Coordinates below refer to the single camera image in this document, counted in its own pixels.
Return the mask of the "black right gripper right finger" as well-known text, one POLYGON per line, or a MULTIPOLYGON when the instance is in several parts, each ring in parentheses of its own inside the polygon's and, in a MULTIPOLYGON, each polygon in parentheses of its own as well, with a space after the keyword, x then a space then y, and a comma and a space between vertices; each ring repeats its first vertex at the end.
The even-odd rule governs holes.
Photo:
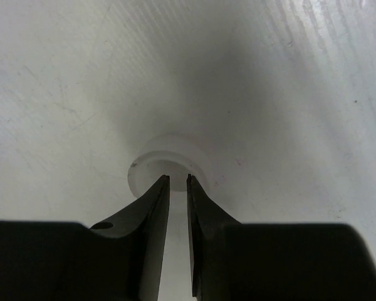
POLYGON ((240 223, 187 178, 198 300, 376 300, 376 266, 343 223, 240 223))

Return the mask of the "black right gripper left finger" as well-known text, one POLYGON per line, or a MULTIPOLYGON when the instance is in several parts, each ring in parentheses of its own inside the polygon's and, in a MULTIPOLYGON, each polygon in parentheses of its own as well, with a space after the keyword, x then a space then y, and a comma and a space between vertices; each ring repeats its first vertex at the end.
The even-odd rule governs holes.
POLYGON ((90 228, 0 221, 0 300, 157 300, 169 204, 161 176, 90 228))

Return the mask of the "white tape roll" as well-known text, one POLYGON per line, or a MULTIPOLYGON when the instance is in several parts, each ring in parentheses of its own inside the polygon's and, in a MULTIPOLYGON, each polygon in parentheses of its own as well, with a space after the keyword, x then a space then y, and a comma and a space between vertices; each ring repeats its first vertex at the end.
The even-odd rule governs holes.
POLYGON ((208 192, 212 182, 209 156, 198 143, 183 135, 163 135, 141 148, 128 169, 127 180, 132 194, 139 198, 163 175, 170 177, 171 191, 186 192, 189 174, 208 192))

